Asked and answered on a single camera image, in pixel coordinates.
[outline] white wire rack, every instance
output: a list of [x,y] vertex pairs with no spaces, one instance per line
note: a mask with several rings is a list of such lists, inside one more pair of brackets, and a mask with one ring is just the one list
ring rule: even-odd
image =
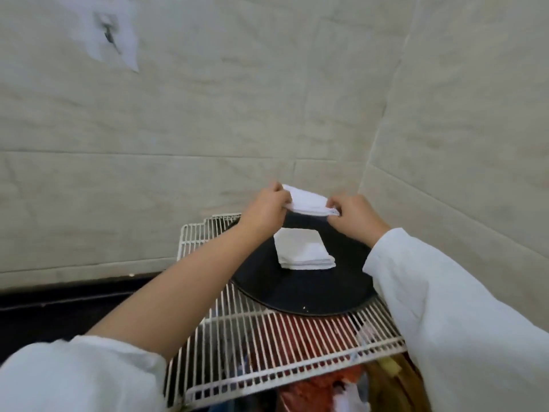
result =
[[[239,215],[183,226],[177,259],[222,233]],[[166,406],[202,408],[404,351],[377,297],[350,314],[309,318],[266,308],[229,283],[168,364]]]

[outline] white rack frame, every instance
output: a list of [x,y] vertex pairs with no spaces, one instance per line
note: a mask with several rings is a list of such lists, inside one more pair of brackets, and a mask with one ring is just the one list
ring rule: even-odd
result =
[[[177,260],[239,216],[214,215],[184,225]],[[311,318],[266,308],[230,282],[168,364],[166,406],[173,411],[183,404],[207,407],[404,351],[404,340],[378,297],[356,312]]]

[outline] folded towel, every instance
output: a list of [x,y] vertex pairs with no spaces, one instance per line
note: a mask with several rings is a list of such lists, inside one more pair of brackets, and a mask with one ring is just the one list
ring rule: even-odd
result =
[[335,267],[318,231],[303,228],[281,228],[274,235],[278,263],[283,269],[325,270]]
[[317,217],[339,215],[339,211],[337,209],[326,208],[326,202],[328,201],[326,197],[313,192],[294,188],[289,185],[283,185],[283,187],[286,191],[290,192],[290,195],[292,195],[292,203],[285,205],[285,207],[290,211]]

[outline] black round tray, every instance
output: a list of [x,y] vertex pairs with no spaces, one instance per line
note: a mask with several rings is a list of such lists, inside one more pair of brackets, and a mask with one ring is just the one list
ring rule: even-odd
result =
[[231,278],[248,297],[289,314],[325,316],[354,311],[375,295],[372,277],[362,272],[370,252],[367,246],[337,232],[323,217],[288,212],[284,227],[318,231],[328,253],[335,258],[336,267],[327,270],[282,269],[275,239],[271,237],[242,263]]

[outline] white shirt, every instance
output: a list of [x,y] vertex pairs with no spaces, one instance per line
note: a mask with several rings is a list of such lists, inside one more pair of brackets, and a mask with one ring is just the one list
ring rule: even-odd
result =
[[[459,264],[401,228],[374,246],[374,277],[418,365],[434,412],[549,410],[549,334]],[[164,409],[166,362],[100,337],[37,343],[0,368],[5,411]]]

